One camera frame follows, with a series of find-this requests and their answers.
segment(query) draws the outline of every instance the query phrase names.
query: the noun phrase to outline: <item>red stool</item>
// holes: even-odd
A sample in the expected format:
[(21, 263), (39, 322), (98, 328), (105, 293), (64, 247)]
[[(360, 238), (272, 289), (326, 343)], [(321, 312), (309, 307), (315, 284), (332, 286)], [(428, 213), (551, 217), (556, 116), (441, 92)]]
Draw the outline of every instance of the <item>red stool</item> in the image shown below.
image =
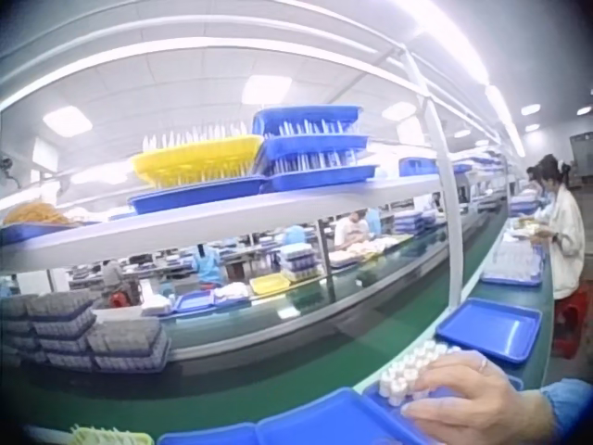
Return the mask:
[(554, 324), (556, 325), (556, 321), (563, 318), (569, 335), (556, 338), (557, 332), (555, 332), (552, 348), (565, 359), (572, 359), (581, 344), (583, 327), (587, 319), (587, 293), (588, 285), (582, 283), (571, 296), (555, 302)]

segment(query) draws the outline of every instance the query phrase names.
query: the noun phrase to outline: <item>white coat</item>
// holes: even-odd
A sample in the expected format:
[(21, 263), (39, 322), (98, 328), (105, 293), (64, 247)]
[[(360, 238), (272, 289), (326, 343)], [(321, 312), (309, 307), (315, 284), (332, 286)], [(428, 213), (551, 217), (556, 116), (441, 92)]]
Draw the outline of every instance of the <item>white coat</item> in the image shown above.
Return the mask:
[(585, 261), (585, 229), (576, 200), (564, 184), (558, 190), (549, 228), (557, 234), (549, 245), (554, 299), (565, 299), (579, 286)]

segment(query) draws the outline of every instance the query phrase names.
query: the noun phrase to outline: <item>yellow plastic tray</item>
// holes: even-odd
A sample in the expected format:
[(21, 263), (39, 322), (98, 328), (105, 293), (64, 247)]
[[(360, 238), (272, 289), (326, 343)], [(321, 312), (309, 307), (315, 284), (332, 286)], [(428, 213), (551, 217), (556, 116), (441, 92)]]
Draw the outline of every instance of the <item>yellow plastic tray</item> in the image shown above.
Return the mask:
[(155, 441), (144, 433), (128, 433), (117, 429), (72, 428), (69, 445), (154, 445)]
[(270, 275), (253, 278), (249, 281), (253, 292), (257, 295), (273, 294), (282, 292), (290, 287), (290, 281), (281, 273), (272, 273)]
[(249, 174), (263, 138), (227, 137), (147, 151), (132, 158), (136, 175), (155, 187), (236, 178)]

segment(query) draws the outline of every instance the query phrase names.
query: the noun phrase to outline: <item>white wall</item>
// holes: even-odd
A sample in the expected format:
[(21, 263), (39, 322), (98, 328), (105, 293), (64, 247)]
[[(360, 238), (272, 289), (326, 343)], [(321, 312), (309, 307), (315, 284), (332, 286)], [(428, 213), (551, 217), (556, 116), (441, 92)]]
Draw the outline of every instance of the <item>white wall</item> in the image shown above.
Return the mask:
[(523, 138), (526, 164), (535, 165), (550, 153), (565, 162), (573, 160), (570, 137), (587, 132), (593, 132), (591, 114), (527, 133)]

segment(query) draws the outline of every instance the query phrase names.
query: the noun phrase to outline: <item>hand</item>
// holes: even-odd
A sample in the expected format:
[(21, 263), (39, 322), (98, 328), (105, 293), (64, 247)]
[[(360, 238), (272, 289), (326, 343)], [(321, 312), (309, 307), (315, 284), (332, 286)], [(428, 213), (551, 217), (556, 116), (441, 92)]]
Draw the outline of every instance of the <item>hand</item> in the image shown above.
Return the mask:
[(536, 230), (536, 236), (542, 239), (548, 239), (554, 236), (554, 232), (549, 227), (539, 227)]
[(402, 409), (429, 436), (450, 445), (507, 444), (524, 437), (528, 412), (521, 393), (478, 352), (454, 353), (431, 363), (415, 390), (439, 387), (461, 396), (417, 400)]

